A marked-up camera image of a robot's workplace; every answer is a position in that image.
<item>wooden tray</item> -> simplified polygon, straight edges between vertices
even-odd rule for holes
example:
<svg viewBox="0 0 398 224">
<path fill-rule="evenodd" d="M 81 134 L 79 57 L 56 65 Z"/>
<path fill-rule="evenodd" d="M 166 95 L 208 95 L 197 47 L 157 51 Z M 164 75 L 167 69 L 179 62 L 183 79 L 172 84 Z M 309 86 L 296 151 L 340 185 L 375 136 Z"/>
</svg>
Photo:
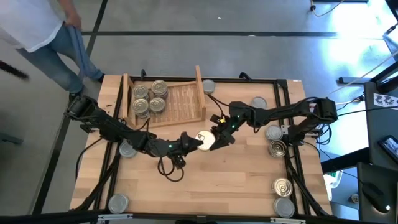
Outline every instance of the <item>wooden tray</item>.
<svg viewBox="0 0 398 224">
<path fill-rule="evenodd" d="M 167 84 L 169 95 L 166 101 L 166 109 L 161 114 L 150 112 L 149 127 L 161 127 L 175 124 L 204 121 L 206 118 L 205 94 L 201 81 L 200 68 L 196 67 L 196 81 Z M 134 102 L 134 82 L 128 74 L 123 75 L 123 103 L 122 116 L 127 124 L 133 128 L 140 128 L 147 118 L 138 118 L 131 108 Z M 150 98 L 154 97 L 149 88 Z"/>
</svg>

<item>tin can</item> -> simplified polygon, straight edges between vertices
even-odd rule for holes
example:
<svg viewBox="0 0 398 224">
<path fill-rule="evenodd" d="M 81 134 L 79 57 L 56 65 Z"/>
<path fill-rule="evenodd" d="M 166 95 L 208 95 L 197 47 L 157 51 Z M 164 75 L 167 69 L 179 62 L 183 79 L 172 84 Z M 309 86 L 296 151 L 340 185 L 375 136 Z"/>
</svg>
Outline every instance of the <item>tin can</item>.
<svg viewBox="0 0 398 224">
<path fill-rule="evenodd" d="M 139 118 L 149 117 L 149 103 L 145 99 L 138 99 L 132 103 L 132 109 Z"/>
<path fill-rule="evenodd" d="M 273 140 L 268 148 L 269 154 L 275 158 L 283 157 L 286 154 L 286 150 L 287 147 L 281 140 Z"/>
<path fill-rule="evenodd" d="M 195 136 L 195 139 L 203 141 L 203 144 L 198 146 L 198 149 L 202 151 L 208 151 L 216 141 L 214 134 L 209 131 L 198 132 L 198 134 Z"/>
<path fill-rule="evenodd" d="M 294 204 L 288 198 L 278 198 L 274 202 L 274 211 L 282 218 L 290 218 L 294 215 Z"/>
<path fill-rule="evenodd" d="M 155 114 L 160 114 L 166 109 L 166 101 L 160 97 L 155 97 L 149 102 L 149 107 Z"/>
<path fill-rule="evenodd" d="M 293 192 L 293 185 L 286 178 L 278 178 L 272 183 L 271 189 L 281 197 L 289 197 Z"/>
<path fill-rule="evenodd" d="M 267 101 L 261 96 L 256 96 L 251 100 L 251 106 L 255 108 L 267 109 Z"/>
<path fill-rule="evenodd" d="M 210 95 L 214 92 L 214 90 L 216 89 L 216 83 L 213 80 L 204 80 L 203 81 L 203 91 L 205 92 L 205 94 Z"/>
<path fill-rule="evenodd" d="M 123 143 L 119 146 L 119 153 L 123 157 L 132 158 L 137 154 L 137 151 L 133 149 L 132 145 L 127 143 L 127 141 L 123 141 Z"/>
<path fill-rule="evenodd" d="M 126 211 L 129 206 L 129 198 L 124 194 L 116 194 L 111 197 L 108 203 L 109 210 L 113 214 L 120 214 Z"/>
<path fill-rule="evenodd" d="M 283 137 L 282 128 L 276 125 L 270 125 L 266 131 L 266 138 L 268 140 L 280 140 Z"/>
<path fill-rule="evenodd" d="M 134 94 L 134 99 L 145 99 L 149 101 L 149 90 L 146 86 L 144 85 L 138 85 L 133 89 L 133 94 Z"/>
<path fill-rule="evenodd" d="M 152 92 L 154 93 L 155 96 L 166 99 L 168 95 L 167 91 L 167 84 L 163 80 L 156 80 L 152 84 L 151 88 Z"/>
</svg>

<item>concrete floor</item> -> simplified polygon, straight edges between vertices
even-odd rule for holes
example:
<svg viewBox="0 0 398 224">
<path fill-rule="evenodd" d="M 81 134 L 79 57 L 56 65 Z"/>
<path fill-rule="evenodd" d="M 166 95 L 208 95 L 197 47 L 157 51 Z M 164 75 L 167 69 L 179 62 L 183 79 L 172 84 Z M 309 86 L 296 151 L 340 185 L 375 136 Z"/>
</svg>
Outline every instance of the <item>concrete floor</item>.
<svg viewBox="0 0 398 224">
<path fill-rule="evenodd" d="M 75 4 L 83 30 L 92 31 L 101 1 Z M 317 5 L 320 13 L 334 4 Z M 138 75 L 144 68 L 153 76 L 194 76 L 194 66 L 200 65 L 204 77 L 237 77 L 244 71 L 252 78 L 301 79 L 307 96 L 326 96 L 338 87 L 338 77 L 360 76 L 391 55 L 381 36 L 396 21 L 384 1 L 342 4 L 325 17 L 315 17 L 308 8 L 308 0 L 112 0 L 99 31 L 337 32 L 339 36 L 98 36 L 91 58 L 107 74 Z M 0 131 L 24 139 L 21 146 L 0 142 L 0 215 L 22 215 L 34 204 L 68 95 L 4 42 L 0 55 L 31 76 L 26 83 L 0 72 Z M 87 93 L 97 97 L 100 86 L 91 80 L 86 85 Z M 361 87 L 346 88 L 331 98 L 349 101 L 361 91 Z M 341 112 L 363 108 L 351 105 Z M 69 127 L 46 213 L 69 208 L 75 162 L 87 137 L 78 125 L 72 122 Z M 343 117 L 332 127 L 331 144 L 324 150 L 341 155 L 367 146 L 364 114 Z"/>
</svg>

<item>wooden table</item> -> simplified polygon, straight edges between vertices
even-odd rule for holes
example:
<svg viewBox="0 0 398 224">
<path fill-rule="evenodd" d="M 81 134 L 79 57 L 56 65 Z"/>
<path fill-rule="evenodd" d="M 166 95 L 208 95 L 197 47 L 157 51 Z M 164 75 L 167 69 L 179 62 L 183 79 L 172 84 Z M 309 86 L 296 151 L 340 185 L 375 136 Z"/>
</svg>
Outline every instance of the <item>wooden table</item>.
<svg viewBox="0 0 398 224">
<path fill-rule="evenodd" d="M 114 112 L 121 78 L 120 75 L 105 76 L 98 104 L 109 114 Z M 288 80 L 287 83 L 292 103 L 305 98 L 300 80 Z M 284 102 L 282 90 L 280 95 Z M 247 104 L 254 96 L 262 96 L 267 100 L 268 108 L 276 107 L 274 89 L 270 84 L 217 83 L 213 96 L 225 103 L 234 100 Z M 220 110 L 208 97 L 205 101 L 206 121 L 152 128 L 150 131 L 158 138 L 175 140 L 182 131 L 195 136 L 201 130 L 210 130 L 213 123 L 209 118 L 213 114 L 219 115 Z M 228 112 L 227 107 L 223 106 L 223 110 Z M 294 120 L 299 123 L 303 118 Z M 272 193 L 271 183 L 276 178 L 286 177 L 286 170 L 284 160 L 271 157 L 267 151 L 266 129 L 267 126 L 254 134 L 252 128 L 244 124 L 234 133 L 235 144 L 211 152 L 190 153 L 185 159 L 185 177 L 178 183 L 170 182 L 158 173 L 159 158 L 145 154 L 131 159 L 122 157 L 115 193 L 129 197 L 126 212 L 131 213 L 273 216 L 272 205 L 277 195 Z M 91 133 L 87 145 L 98 138 L 98 132 Z M 306 141 L 315 143 L 309 138 Z M 97 184 L 105 147 L 106 141 L 101 141 L 85 153 L 70 208 L 79 206 Z M 300 147 L 300 155 L 307 188 L 322 208 L 331 214 L 318 152 L 306 145 Z M 167 169 L 170 161 L 164 161 Z M 179 175 L 177 170 L 171 177 L 176 179 Z M 301 194 L 297 186 L 295 189 L 299 213 L 303 213 Z M 108 187 L 105 187 L 101 208 L 104 208 L 107 192 Z"/>
</svg>

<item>cylindrical can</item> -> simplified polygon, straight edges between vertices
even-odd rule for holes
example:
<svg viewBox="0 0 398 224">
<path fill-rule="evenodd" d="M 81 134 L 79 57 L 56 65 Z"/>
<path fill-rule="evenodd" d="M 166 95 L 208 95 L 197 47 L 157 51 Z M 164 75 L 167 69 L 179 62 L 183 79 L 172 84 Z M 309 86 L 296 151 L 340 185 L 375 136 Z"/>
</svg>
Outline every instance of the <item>cylindrical can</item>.
<svg viewBox="0 0 398 224">
<path fill-rule="evenodd" d="M 287 198 L 278 198 L 274 202 L 274 211 L 282 218 L 290 218 L 294 215 L 294 204 Z"/>
<path fill-rule="evenodd" d="M 270 144 L 269 144 L 269 154 L 272 157 L 275 158 L 279 158 L 279 157 L 283 157 L 286 154 L 286 145 L 284 142 L 282 142 L 281 140 L 273 140 Z"/>
<path fill-rule="evenodd" d="M 261 96 L 256 96 L 251 100 L 251 106 L 255 108 L 267 109 L 267 101 Z"/>
<path fill-rule="evenodd" d="M 213 133 L 209 131 L 200 131 L 195 136 L 195 139 L 203 141 L 203 144 L 198 146 L 198 149 L 202 151 L 207 151 L 216 141 L 216 138 Z"/>
<path fill-rule="evenodd" d="M 154 93 L 155 96 L 166 99 L 168 95 L 167 91 L 167 84 L 163 80 L 156 80 L 152 84 L 151 88 L 152 92 Z"/>
<path fill-rule="evenodd" d="M 129 198 L 124 194 L 116 194 L 111 197 L 108 203 L 109 210 L 113 214 L 120 214 L 126 211 L 129 206 Z"/>
<path fill-rule="evenodd" d="M 149 117 L 149 103 L 145 99 L 138 99 L 132 103 L 132 109 L 139 118 Z"/>
<path fill-rule="evenodd" d="M 119 146 L 119 153 L 123 157 L 132 158 L 137 154 L 137 151 L 133 149 L 132 145 L 127 143 L 127 141 L 123 141 L 123 143 Z"/>
<path fill-rule="evenodd" d="M 155 97 L 149 102 L 149 107 L 155 114 L 160 114 L 166 109 L 166 101 L 160 97 Z"/>
<path fill-rule="evenodd" d="M 270 125 L 266 131 L 266 137 L 268 140 L 280 140 L 283 137 L 282 128 L 276 125 Z"/>
<path fill-rule="evenodd" d="M 204 80 L 203 81 L 203 91 L 205 92 L 205 94 L 210 95 L 214 92 L 214 90 L 216 89 L 216 83 L 213 80 Z"/>
<path fill-rule="evenodd" d="M 273 181 L 271 189 L 281 197 L 289 197 L 293 192 L 293 185 L 286 178 L 278 178 Z"/>
<path fill-rule="evenodd" d="M 146 86 L 144 85 L 138 85 L 133 89 L 133 94 L 134 94 L 134 99 L 138 100 L 138 99 L 145 99 L 147 101 L 149 101 L 150 97 L 149 97 L 149 90 Z"/>
</svg>

